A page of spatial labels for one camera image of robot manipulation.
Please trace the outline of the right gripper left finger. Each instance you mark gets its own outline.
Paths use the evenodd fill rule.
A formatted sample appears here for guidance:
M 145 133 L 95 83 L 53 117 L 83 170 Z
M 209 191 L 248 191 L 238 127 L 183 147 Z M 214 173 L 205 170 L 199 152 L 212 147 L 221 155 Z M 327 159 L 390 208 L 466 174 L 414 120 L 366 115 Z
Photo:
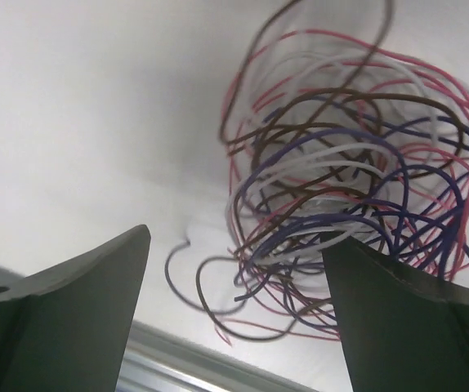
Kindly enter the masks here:
M 138 225 L 0 286 L 0 391 L 113 391 L 150 250 Z

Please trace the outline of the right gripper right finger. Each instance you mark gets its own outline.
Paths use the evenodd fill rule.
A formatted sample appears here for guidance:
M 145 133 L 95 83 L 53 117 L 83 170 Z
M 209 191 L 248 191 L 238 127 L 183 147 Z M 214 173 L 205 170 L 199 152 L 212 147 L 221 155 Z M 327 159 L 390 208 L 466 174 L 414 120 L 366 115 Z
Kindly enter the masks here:
M 322 251 L 355 391 L 469 391 L 469 288 L 347 238 Z

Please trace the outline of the aluminium mounting rail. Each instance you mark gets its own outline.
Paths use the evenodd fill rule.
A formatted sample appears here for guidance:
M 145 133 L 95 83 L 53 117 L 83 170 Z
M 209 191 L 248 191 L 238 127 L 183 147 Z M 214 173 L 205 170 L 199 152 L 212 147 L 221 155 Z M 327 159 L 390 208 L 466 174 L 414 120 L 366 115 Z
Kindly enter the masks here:
M 23 277 L 0 268 L 0 286 Z M 203 351 L 132 320 L 115 390 L 299 391 L 280 376 Z

